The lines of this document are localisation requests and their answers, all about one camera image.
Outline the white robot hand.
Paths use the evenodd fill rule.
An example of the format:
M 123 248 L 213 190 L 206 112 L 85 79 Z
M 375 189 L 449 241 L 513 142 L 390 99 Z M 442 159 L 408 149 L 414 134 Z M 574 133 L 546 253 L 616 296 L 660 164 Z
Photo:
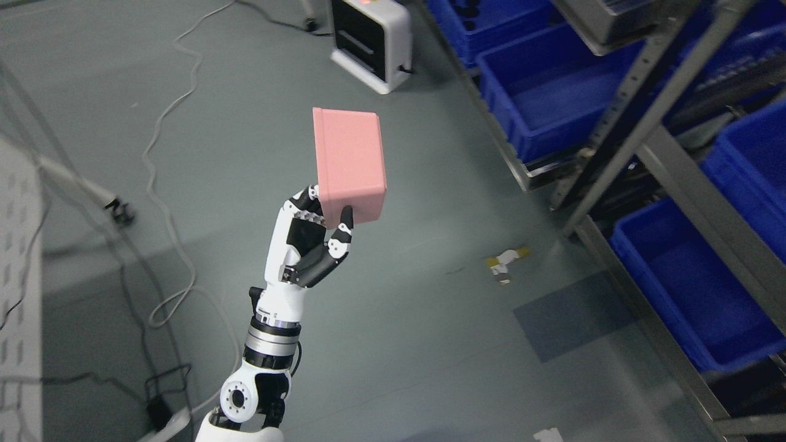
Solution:
M 319 185 L 309 185 L 278 210 L 265 264 L 264 308 L 294 308 L 307 289 L 322 282 L 348 257 L 354 229 L 351 205 L 325 237 Z

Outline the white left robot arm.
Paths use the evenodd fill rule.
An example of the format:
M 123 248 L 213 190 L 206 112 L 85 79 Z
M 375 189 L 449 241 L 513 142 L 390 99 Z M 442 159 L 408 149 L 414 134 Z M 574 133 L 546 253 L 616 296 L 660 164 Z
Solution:
M 295 367 L 302 358 L 306 292 L 348 256 L 354 216 L 341 210 L 332 235 L 318 185 L 287 199 L 278 212 L 265 263 L 264 288 L 251 287 L 253 313 L 239 368 L 208 411 L 198 441 L 283 441 L 281 423 Z

